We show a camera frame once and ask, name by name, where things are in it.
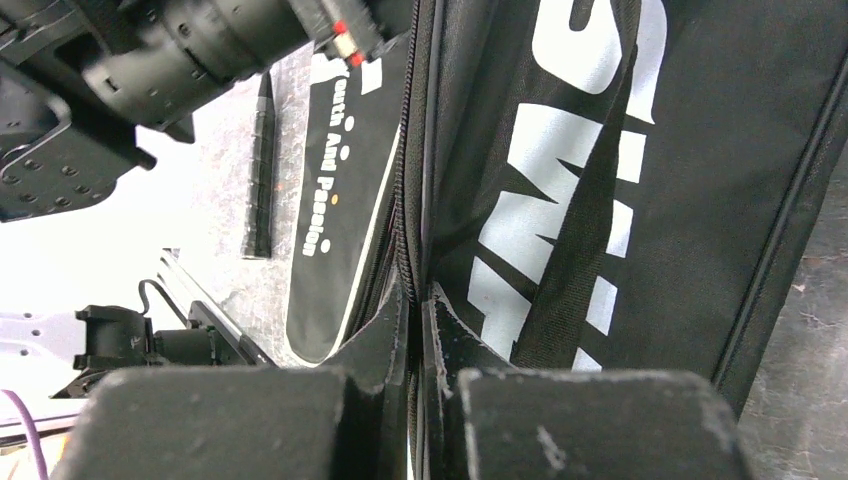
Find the screw hole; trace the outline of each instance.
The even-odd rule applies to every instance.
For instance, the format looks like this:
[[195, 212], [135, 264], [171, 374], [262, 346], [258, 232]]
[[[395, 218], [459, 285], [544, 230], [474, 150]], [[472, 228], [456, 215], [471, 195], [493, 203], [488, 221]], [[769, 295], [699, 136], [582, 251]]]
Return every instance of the screw hole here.
[[41, 169], [41, 164], [31, 158], [28, 158], [24, 161], [24, 168], [34, 172]]

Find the marble surface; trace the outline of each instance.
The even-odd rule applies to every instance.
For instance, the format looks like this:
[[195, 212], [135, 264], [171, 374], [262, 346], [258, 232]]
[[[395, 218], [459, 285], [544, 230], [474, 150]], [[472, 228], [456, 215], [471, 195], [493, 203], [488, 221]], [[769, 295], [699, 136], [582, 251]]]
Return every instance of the marble surface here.
[[[292, 236], [303, 178], [310, 50], [272, 70], [280, 160], [274, 258], [240, 257], [258, 78], [196, 115], [199, 176], [194, 234], [180, 261], [245, 331], [282, 365]], [[848, 478], [848, 161], [827, 200], [740, 422], [763, 479]]]

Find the black marker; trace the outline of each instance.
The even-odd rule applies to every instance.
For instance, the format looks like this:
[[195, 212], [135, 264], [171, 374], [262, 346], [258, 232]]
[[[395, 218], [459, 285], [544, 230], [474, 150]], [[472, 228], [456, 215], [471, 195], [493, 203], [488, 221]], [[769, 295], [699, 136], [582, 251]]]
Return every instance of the black marker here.
[[247, 201], [242, 258], [271, 258], [271, 209], [274, 201], [274, 137], [277, 131], [271, 74], [262, 75], [256, 102], [250, 195]]

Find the scratch mark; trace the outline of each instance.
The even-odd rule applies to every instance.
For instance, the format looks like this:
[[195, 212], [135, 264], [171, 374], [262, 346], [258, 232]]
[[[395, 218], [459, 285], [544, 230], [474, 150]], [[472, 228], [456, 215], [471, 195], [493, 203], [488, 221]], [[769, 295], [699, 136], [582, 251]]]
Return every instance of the scratch mark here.
[[544, 452], [545, 458], [548, 459], [548, 463], [551, 464], [551, 468], [557, 472], [564, 469], [567, 459], [565, 452], [560, 450], [556, 442], [554, 442], [553, 437], [551, 437], [551, 434], [545, 430], [545, 427], [539, 425], [536, 427], [536, 431], [538, 432], [536, 438], [542, 444], [542, 452]]

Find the purple cable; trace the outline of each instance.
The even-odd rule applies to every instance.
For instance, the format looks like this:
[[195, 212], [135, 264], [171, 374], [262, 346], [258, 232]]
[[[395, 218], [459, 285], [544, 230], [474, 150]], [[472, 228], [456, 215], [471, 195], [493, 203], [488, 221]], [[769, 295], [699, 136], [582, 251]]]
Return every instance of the purple cable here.
[[29, 414], [29, 410], [24, 405], [21, 397], [18, 396], [15, 392], [11, 390], [0, 390], [9, 397], [9, 400], [15, 404], [15, 408], [18, 409], [18, 414], [21, 417], [21, 423], [23, 423], [24, 428], [26, 428], [26, 436], [27, 441], [29, 442], [29, 446], [32, 449], [32, 456], [35, 458], [35, 468], [38, 470], [38, 478], [39, 480], [50, 480], [50, 477], [47, 475], [47, 462], [44, 460], [44, 451], [41, 449], [41, 436], [38, 435], [38, 429], [35, 428], [35, 422], [32, 420], [32, 415]]

